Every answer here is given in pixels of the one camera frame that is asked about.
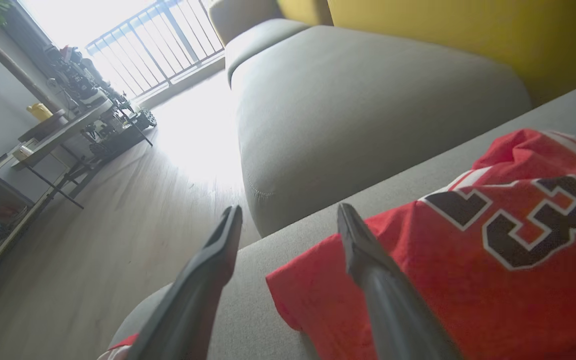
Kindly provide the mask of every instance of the metal railing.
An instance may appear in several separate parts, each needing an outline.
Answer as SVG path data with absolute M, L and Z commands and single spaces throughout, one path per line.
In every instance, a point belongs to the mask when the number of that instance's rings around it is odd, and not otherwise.
M 158 0 L 85 49 L 113 87 L 134 99 L 174 84 L 224 46 L 201 0 Z

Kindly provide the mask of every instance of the floor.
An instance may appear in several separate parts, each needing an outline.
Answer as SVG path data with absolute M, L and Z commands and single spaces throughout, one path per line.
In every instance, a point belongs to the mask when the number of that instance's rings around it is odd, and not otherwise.
M 0 360 L 94 360 L 144 298 L 173 281 L 228 205 L 246 205 L 224 72 L 153 110 L 135 146 L 77 197 L 57 196 L 0 265 Z

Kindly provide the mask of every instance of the yellow cup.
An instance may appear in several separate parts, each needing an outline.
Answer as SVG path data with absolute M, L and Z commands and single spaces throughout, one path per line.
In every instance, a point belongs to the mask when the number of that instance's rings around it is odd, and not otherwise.
M 26 107 L 26 110 L 28 110 L 28 112 L 32 114 L 32 116 L 36 117 L 37 120 L 39 120 L 39 123 L 48 120 L 48 118 L 53 116 L 53 113 L 50 110 L 48 110 L 48 108 L 45 107 L 45 105 L 42 103 L 28 106 Z

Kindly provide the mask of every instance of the gray cushion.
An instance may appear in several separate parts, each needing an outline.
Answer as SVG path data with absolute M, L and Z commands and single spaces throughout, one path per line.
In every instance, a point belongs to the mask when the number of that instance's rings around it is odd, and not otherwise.
M 262 237 L 531 109 L 508 66 L 328 26 L 250 57 L 231 88 Z
M 275 18 L 243 32 L 226 45 L 228 84 L 238 66 L 266 48 L 309 28 L 305 23 Z
M 361 191 L 344 201 L 371 217 L 439 189 L 454 180 L 489 148 L 494 139 L 521 128 L 558 130 L 576 135 L 576 90 L 478 136 L 450 151 Z M 250 244 L 237 253 L 232 279 L 221 295 L 208 358 L 211 360 L 316 359 L 307 337 L 281 319 L 265 276 L 337 231 L 336 205 Z M 153 311 L 148 297 L 128 315 L 113 343 L 137 333 Z

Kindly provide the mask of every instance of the basketball jersey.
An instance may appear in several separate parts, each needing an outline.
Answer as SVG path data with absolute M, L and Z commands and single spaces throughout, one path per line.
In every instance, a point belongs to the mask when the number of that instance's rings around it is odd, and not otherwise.
M 467 359 L 576 359 L 576 139 L 518 130 L 471 170 L 368 218 Z M 377 358 L 364 295 L 331 235 L 266 277 L 323 360 Z

